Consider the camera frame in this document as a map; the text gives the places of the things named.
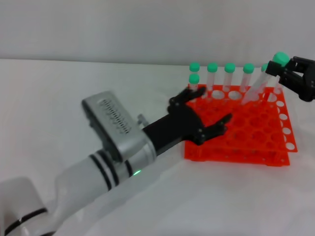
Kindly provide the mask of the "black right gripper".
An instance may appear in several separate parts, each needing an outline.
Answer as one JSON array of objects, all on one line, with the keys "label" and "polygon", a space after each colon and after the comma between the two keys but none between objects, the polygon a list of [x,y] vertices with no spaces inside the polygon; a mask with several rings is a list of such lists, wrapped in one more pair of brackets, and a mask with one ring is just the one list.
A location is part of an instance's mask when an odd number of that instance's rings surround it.
[{"label": "black right gripper", "polygon": [[279,76],[279,83],[285,87],[300,87],[299,98],[306,102],[315,99],[315,61],[294,56],[282,66],[280,63],[269,61],[267,74]]}]

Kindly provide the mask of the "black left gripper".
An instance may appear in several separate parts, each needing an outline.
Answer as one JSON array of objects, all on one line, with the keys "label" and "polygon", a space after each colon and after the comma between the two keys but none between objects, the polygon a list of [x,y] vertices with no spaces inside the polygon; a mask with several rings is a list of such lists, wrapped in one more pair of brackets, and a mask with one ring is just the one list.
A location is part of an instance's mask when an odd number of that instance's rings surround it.
[{"label": "black left gripper", "polygon": [[178,95],[169,99],[168,114],[149,124],[143,131],[151,140],[157,156],[182,141],[191,141],[200,146],[206,141],[222,136],[228,130],[226,126],[232,119],[229,113],[216,123],[204,127],[201,118],[187,106],[189,101],[203,96],[205,87],[192,90],[186,87]]}]

